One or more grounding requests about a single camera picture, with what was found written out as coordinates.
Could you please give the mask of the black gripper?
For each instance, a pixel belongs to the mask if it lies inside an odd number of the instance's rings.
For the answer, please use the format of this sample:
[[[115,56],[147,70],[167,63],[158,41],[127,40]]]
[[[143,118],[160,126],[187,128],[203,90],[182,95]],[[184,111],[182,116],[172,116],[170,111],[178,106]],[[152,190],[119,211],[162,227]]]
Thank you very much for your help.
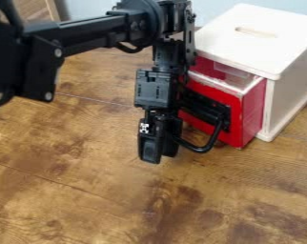
[[[178,118],[180,76],[171,71],[140,69],[136,72],[135,107],[144,111],[139,123],[138,152],[146,162],[159,164],[162,155],[175,157],[183,121]]]

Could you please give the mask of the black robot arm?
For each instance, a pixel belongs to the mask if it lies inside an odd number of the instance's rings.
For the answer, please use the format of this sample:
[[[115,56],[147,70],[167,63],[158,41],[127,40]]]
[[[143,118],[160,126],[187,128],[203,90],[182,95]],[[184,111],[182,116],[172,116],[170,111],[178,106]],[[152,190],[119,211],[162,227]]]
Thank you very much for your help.
[[[0,106],[15,97],[55,98],[65,58],[99,48],[154,49],[154,67],[136,73],[138,152],[158,164],[179,152],[182,84],[195,64],[195,14],[190,0],[122,0],[103,16],[23,24],[13,0],[0,0]]]

